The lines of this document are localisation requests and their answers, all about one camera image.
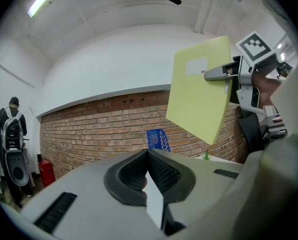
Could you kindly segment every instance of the blue crate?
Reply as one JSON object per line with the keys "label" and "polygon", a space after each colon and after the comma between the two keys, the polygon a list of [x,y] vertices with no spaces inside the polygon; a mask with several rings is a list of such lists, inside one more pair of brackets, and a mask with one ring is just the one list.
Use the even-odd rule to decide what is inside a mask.
{"label": "blue crate", "polygon": [[147,130],[149,149],[158,149],[171,152],[168,138],[162,129]]}

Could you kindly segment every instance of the black vent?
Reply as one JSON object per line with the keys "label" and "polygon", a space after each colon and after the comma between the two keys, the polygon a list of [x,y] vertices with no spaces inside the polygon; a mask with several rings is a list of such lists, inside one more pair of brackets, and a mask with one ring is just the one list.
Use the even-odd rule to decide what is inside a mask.
{"label": "black vent", "polygon": [[120,180],[129,188],[142,192],[143,181],[147,172],[146,153],[128,163],[119,172]]}
{"label": "black vent", "polygon": [[149,161],[149,174],[161,194],[163,194],[178,182],[181,174],[177,169],[151,153],[149,153]]}
{"label": "black vent", "polygon": [[63,192],[35,222],[35,225],[49,234],[52,233],[76,197],[76,194]]}

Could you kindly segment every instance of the green plant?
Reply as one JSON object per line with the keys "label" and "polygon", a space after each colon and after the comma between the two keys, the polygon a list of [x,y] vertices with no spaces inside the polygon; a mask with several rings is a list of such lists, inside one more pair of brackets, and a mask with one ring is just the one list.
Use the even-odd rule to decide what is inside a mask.
{"label": "green plant", "polygon": [[204,160],[210,160],[210,159],[211,159],[211,155],[210,155],[210,153],[209,153],[209,150],[207,150],[207,151],[204,153],[203,159],[204,159]]}

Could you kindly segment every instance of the person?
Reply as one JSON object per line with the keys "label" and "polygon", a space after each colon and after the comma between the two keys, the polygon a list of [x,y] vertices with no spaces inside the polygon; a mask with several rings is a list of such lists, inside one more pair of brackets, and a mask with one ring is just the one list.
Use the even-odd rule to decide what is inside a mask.
{"label": "person", "polygon": [[[11,115],[13,117],[15,117],[18,113],[18,108],[19,108],[19,99],[17,97],[12,97],[10,102],[9,102],[9,106],[10,108],[10,112]],[[0,109],[0,161],[2,162],[2,168],[3,168],[3,173],[4,173],[4,177],[6,179],[6,183],[9,187],[10,193],[14,199],[14,202],[21,207],[20,205],[20,201],[22,198],[22,193],[19,189],[19,187],[12,181],[8,170],[6,168],[6,162],[4,160],[4,151],[3,151],[3,147],[2,147],[2,138],[1,138],[1,133],[2,133],[2,129],[4,126],[4,123],[6,120],[8,120],[8,116],[7,113],[5,111],[5,108]],[[21,115],[19,122],[21,124],[21,128],[22,128],[22,132],[23,132],[23,136],[25,136],[27,134],[27,127],[26,127],[26,123],[25,123],[25,118],[24,115]],[[33,195],[32,189],[30,187],[29,182],[25,185],[21,187],[21,190],[29,197]]]}

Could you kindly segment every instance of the yellow paper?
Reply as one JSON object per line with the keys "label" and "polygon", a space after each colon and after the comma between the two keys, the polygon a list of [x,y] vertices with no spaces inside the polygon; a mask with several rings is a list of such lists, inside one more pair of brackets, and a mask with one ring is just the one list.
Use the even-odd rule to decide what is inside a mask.
{"label": "yellow paper", "polygon": [[202,71],[230,61],[227,36],[183,49],[174,56],[166,118],[210,145],[216,141],[223,125],[232,81],[206,81]]}

